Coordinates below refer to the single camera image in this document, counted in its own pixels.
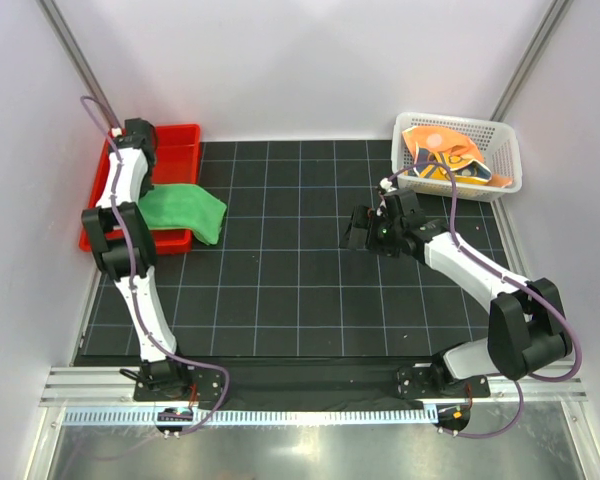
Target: white panel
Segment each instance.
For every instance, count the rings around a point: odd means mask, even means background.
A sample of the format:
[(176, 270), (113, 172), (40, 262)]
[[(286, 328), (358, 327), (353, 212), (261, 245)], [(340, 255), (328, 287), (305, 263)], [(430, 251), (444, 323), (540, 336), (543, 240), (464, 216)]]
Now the white panel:
[(205, 140), (389, 138), (487, 119), (548, 0), (60, 0), (122, 116)]
[(21, 478), (52, 365), (75, 345), (93, 260), (78, 251), (101, 140), (36, 3), (0, 2), (0, 480)]
[(506, 208), (532, 276), (560, 287), (600, 423), (600, 0), (573, 2), (506, 121), (524, 172)]

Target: white basket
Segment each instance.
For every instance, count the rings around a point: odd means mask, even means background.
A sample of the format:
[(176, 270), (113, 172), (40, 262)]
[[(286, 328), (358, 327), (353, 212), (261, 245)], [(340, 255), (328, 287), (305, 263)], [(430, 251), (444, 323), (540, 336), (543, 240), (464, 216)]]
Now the white basket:
[[(401, 113), (398, 115), (393, 128), (391, 145), (393, 173), (413, 165), (413, 157), (402, 138), (402, 132), (416, 125), (442, 125), (468, 136), (480, 149), (485, 163), (492, 173), (513, 178), (513, 183), (505, 188), (458, 183), (458, 198), (492, 202), (505, 193), (515, 193), (522, 187), (520, 150), (513, 128), (504, 123), (444, 115), (425, 113)], [(407, 173), (398, 176), (398, 187), (411, 188), (418, 193), (451, 196), (450, 182), (409, 176)]]

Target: black grid mat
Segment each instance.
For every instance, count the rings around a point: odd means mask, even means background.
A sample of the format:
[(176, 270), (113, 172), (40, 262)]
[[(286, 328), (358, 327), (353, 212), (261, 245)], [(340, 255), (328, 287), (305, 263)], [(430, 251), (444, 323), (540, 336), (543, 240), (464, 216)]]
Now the black grid mat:
[[(487, 314), (410, 258), (338, 250), (354, 205), (377, 204), (389, 141), (204, 146), (200, 185), (229, 205), (217, 246), (160, 257), (165, 316), (189, 356), (429, 355), (486, 335)], [(430, 217), (450, 200), (420, 195)], [(457, 229), (506, 266), (488, 204), (461, 201)], [(101, 282), (80, 355), (137, 356), (117, 289)]]

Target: orange and yellow cloth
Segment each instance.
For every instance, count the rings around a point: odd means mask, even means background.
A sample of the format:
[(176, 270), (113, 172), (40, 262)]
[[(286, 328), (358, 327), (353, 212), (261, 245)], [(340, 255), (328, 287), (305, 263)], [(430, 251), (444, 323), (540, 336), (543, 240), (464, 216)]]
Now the orange and yellow cloth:
[(437, 125), (420, 125), (402, 132), (415, 160), (412, 175), (433, 180), (449, 180), (447, 172), (425, 162), (444, 163), (455, 173), (456, 182), (490, 187), (507, 187), (512, 179), (493, 174), (473, 141), (461, 133)]

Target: green cloth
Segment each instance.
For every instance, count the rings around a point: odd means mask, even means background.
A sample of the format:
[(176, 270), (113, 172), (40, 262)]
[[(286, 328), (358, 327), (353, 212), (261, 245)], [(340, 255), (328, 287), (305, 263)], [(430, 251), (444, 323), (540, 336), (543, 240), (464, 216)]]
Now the green cloth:
[(227, 206), (198, 185), (156, 185), (138, 202), (150, 230), (185, 228), (206, 245), (218, 243)]

